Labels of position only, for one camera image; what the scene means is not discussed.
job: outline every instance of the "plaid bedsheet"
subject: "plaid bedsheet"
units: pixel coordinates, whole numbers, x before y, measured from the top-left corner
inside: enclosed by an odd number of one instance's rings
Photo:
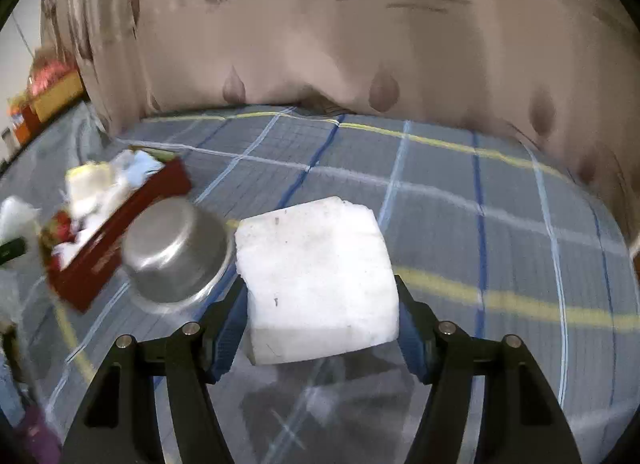
[[[373,209],[396,272],[438,318],[471,335],[526,341],[585,463],[606,455],[638,406],[639,300],[628,250],[604,205],[540,153],[429,124],[273,107],[146,119],[94,157],[129,144],[178,151],[190,197],[230,225],[331,195]],[[49,151],[51,161],[63,153]],[[0,190],[12,194],[11,184]],[[117,335],[168,335],[205,306],[150,315],[117,272],[78,315],[34,299],[47,293],[42,271],[31,271],[26,357],[62,437]],[[241,350],[209,391],[236,462],[390,463],[404,461],[429,388],[388,343],[276,367],[252,367]],[[460,462],[474,457],[481,391],[476,378]],[[168,462],[179,462],[164,382],[156,396]]]

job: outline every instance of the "metal bowl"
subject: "metal bowl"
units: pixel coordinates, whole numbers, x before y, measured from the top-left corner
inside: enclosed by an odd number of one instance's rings
[[[168,313],[203,299],[222,277],[233,235],[217,216],[184,197],[159,201],[131,222],[122,241],[122,264],[135,301]]]

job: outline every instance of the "box of assorted items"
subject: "box of assorted items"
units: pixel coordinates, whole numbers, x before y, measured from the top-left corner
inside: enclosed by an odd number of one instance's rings
[[[85,312],[120,265],[129,224],[152,203],[190,189],[180,158],[158,149],[127,149],[110,162],[69,170],[68,205],[40,232],[50,286]]]

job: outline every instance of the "white cube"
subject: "white cube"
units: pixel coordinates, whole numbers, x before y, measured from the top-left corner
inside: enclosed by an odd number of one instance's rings
[[[322,358],[398,338],[398,291],[373,212],[339,197],[244,219],[255,364]]]

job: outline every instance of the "beige curtain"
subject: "beige curtain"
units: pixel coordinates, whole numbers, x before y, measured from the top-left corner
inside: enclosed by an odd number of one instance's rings
[[[618,0],[42,0],[112,133],[161,111],[329,101],[534,144],[640,215],[639,34]]]

